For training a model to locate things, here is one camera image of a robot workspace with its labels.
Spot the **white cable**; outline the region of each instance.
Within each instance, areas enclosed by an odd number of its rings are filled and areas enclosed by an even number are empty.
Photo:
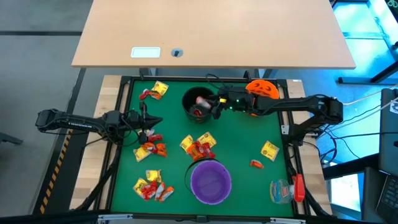
[[[380,109],[378,109],[377,111],[375,111],[375,112],[373,112],[373,113],[371,113],[371,114],[369,114],[369,115],[367,115],[367,116],[365,116],[365,117],[363,117],[363,118],[361,118],[361,119],[358,119],[358,120],[353,121],[353,122],[351,122],[351,123],[345,124],[345,125],[340,126],[340,127],[338,127],[338,128],[332,129],[331,131],[336,131],[337,129],[340,129],[340,128],[343,128],[343,127],[345,127],[345,126],[348,126],[348,125],[357,123],[358,121],[362,121],[363,119],[365,119],[365,118],[367,118],[367,117],[369,117],[369,116],[371,116],[371,115],[374,115],[375,113],[379,112],[380,110],[383,110],[384,108],[388,107],[391,103],[393,103],[393,102],[395,102],[395,101],[397,101],[397,100],[398,100],[398,97],[395,98],[395,99],[393,99],[393,100],[391,100],[390,103],[388,103],[388,104],[382,106],[382,107],[381,107]]]
[[[395,86],[398,86],[398,84],[393,85],[393,86],[390,87],[389,89],[394,88]],[[368,95],[368,96],[362,97],[362,98],[360,98],[360,99],[358,99],[358,100],[349,102],[349,103],[343,103],[343,105],[352,105],[352,104],[357,103],[357,102],[359,102],[359,101],[363,101],[363,100],[365,100],[366,98],[369,98],[369,97],[371,97],[371,96],[373,96],[373,95],[375,95],[375,94],[380,93],[381,91],[382,91],[382,90],[380,90],[380,91],[378,91],[378,92],[375,92],[375,93],[372,93],[372,94],[370,94],[370,95]]]
[[[390,7],[398,7],[398,2],[395,1],[395,0],[389,0],[387,2],[387,5],[390,6]]]

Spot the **desk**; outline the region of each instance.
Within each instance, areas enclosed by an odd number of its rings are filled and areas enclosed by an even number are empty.
[[[131,58],[133,47],[160,47],[160,57]],[[95,0],[72,65],[355,68],[330,3],[319,0]]]

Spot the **green mat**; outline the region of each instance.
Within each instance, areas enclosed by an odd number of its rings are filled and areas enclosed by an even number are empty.
[[[192,87],[205,86],[216,89],[205,82],[164,82],[169,89],[158,101],[145,99],[148,113],[164,120],[157,124],[155,133],[163,134],[167,147],[167,157],[150,155],[137,162],[133,149],[138,144],[122,149],[116,185],[113,193],[112,212],[202,214],[202,215],[241,215],[259,217],[292,217],[291,204],[278,205],[270,199],[269,185],[272,180],[287,179],[280,124],[277,113],[262,118],[248,114],[223,111],[219,120],[211,119],[203,124],[188,120],[182,108],[182,96]],[[151,89],[152,81],[135,81],[131,98],[131,108],[139,109],[139,95],[143,89]],[[217,140],[211,150],[231,174],[232,190],[229,197],[219,205],[205,205],[199,202],[184,185],[184,174],[193,162],[191,156],[179,146],[182,139],[190,134],[194,139],[209,131]],[[126,138],[125,144],[135,141],[136,136]],[[260,150],[269,140],[281,150],[274,162],[261,155]],[[251,167],[250,161],[257,159],[264,169]],[[162,169],[162,179],[166,186],[175,192],[163,203],[154,199],[145,201],[132,187],[138,178],[146,178],[146,170]],[[187,185],[190,185],[190,173]]]

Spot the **gray floor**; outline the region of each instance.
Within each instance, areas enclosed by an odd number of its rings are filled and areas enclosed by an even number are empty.
[[[0,0],[0,30],[82,30],[91,0]],[[343,32],[379,32],[364,4],[337,4],[335,14]],[[64,110],[78,69],[70,66],[78,37],[0,36],[0,132],[24,140],[23,145],[0,145],[0,216],[30,212],[37,187],[50,156],[54,136],[39,133],[37,112],[47,108]],[[348,47],[357,64],[355,70],[279,70],[277,78],[301,79],[306,94],[323,93],[343,102],[353,101],[384,86],[338,85],[340,76],[370,77],[394,59],[383,40],[349,39]],[[161,75],[200,75],[211,72],[222,77],[241,76],[242,70],[161,70]],[[136,69],[88,69],[75,113],[91,116],[103,75],[137,75]],[[380,103],[374,96],[345,107],[350,118]],[[337,135],[379,130],[379,115],[336,131]],[[378,150],[378,137],[347,139],[359,156]],[[341,142],[337,161],[354,156]],[[323,152],[332,145],[328,138],[318,141]]]

